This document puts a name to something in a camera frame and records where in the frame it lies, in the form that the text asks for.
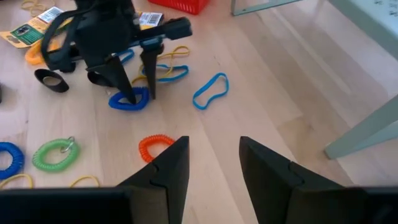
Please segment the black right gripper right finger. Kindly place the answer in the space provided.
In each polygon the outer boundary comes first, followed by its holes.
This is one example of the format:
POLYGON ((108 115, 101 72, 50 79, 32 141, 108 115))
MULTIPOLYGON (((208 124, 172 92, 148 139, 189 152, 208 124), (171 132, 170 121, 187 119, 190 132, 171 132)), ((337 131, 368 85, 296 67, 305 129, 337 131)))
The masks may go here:
POLYGON ((239 140, 239 160, 257 221, 285 223, 292 192, 341 189, 323 177, 247 136, 239 140))

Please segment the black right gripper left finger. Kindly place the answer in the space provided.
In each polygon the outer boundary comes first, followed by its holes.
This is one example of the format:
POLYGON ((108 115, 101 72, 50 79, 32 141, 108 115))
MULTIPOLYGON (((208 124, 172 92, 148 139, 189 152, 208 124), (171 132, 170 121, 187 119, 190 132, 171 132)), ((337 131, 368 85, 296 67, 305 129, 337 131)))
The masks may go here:
POLYGON ((133 223, 180 224, 189 181, 189 137, 182 136, 120 187, 130 191, 133 223))

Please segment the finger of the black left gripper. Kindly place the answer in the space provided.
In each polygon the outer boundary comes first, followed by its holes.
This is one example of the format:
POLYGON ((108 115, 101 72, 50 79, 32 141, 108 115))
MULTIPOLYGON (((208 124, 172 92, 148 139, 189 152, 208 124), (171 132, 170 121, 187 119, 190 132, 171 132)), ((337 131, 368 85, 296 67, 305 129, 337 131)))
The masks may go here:
POLYGON ((140 58, 142 60, 144 66, 144 73, 147 78, 147 83, 149 86, 149 92, 152 99, 156 99, 156 65, 157 65, 157 56, 160 55, 164 51, 163 43, 143 45, 142 53, 140 54, 140 58))
POLYGON ((136 104, 136 97, 119 57, 107 59, 101 65, 93 67, 93 71, 105 77, 130 103, 136 104))

